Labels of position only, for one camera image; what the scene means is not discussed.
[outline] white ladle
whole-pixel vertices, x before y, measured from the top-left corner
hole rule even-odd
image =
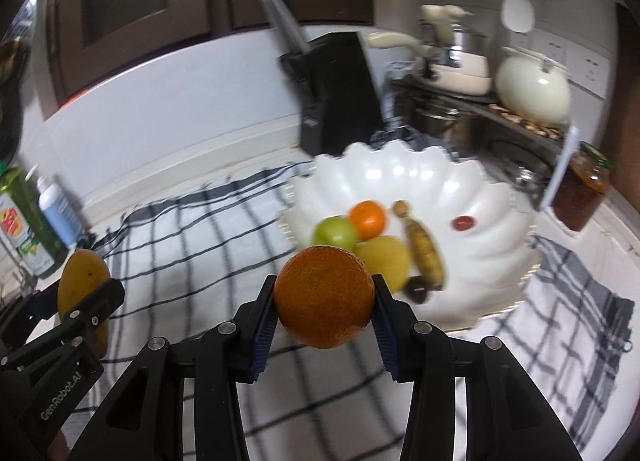
[[[530,0],[504,0],[502,24],[512,32],[528,34],[536,24],[536,13]]]

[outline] tangerine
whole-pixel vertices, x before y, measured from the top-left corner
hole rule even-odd
[[[385,209],[375,201],[358,203],[351,209],[347,217],[355,226],[361,241],[378,237],[386,227]]]
[[[337,347],[358,335],[371,319],[375,297],[373,279],[362,261],[329,246],[294,255],[273,286],[283,326],[318,349]]]

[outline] jar lid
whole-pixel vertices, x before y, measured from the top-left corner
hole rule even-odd
[[[587,155],[587,157],[596,165],[600,165],[602,168],[611,170],[613,166],[610,161],[602,154],[598,149],[593,147],[587,142],[580,142],[580,150]]]

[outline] knife block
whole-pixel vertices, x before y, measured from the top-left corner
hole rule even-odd
[[[302,103],[300,147],[312,156],[340,156],[383,129],[380,101],[357,32],[333,32],[305,54],[281,58]]]

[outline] plaid tablecloth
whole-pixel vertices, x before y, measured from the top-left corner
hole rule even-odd
[[[71,442],[149,339],[202,335],[233,317],[265,276],[279,271],[292,254],[276,221],[286,207],[282,187],[306,167],[289,164],[149,203],[98,241],[95,250],[124,283],[126,300],[110,320],[105,373],[65,425]],[[573,252],[541,237],[532,245],[544,260],[526,302],[464,338],[499,336],[583,449],[615,388],[634,303],[595,282]],[[463,385],[459,380],[456,460],[465,457]],[[266,371],[238,390],[252,460],[399,457],[412,387],[390,379],[370,327],[323,351],[278,326]],[[184,450],[194,459],[192,383],[184,406]]]

